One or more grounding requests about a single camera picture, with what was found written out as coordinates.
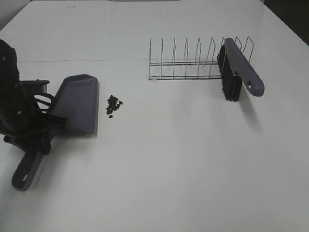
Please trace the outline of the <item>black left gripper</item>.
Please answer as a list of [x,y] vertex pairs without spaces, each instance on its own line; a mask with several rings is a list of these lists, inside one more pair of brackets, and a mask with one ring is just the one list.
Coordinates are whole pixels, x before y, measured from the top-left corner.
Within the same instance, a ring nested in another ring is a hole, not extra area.
[[4,40],[0,42],[0,132],[7,139],[36,140],[36,154],[48,155],[53,130],[66,130],[68,120],[50,112],[57,105],[49,93],[28,94],[21,84],[17,54]]

